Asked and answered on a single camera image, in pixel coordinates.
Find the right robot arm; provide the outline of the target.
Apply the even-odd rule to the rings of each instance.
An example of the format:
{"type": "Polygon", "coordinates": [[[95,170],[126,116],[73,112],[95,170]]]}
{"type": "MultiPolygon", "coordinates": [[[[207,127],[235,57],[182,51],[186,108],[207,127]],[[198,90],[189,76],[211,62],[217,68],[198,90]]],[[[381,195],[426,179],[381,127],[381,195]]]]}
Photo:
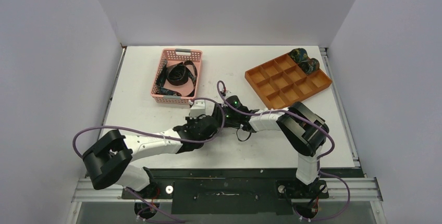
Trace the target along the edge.
{"type": "Polygon", "coordinates": [[[225,128],[241,129],[248,133],[281,131],[298,153],[298,169],[294,189],[300,197],[308,197],[315,191],[319,178],[318,157],[329,137],[325,120],[312,112],[302,102],[295,102],[282,109],[248,109],[236,95],[226,99],[221,108],[214,106],[211,116],[218,122],[225,121],[225,128]]]}

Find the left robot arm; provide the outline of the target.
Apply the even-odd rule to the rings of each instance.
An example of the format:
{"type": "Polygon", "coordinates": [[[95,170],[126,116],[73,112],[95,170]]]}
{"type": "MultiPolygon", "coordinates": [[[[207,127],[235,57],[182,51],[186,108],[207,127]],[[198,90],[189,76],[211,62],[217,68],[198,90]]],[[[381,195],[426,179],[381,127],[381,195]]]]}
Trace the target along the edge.
{"type": "Polygon", "coordinates": [[[224,117],[200,115],[187,118],[187,123],[166,131],[148,134],[134,130],[123,135],[121,127],[111,130],[96,141],[81,158],[96,190],[121,185],[136,191],[142,198],[155,193],[153,176],[132,161],[160,154],[180,154],[201,148],[224,126],[224,117]]]}

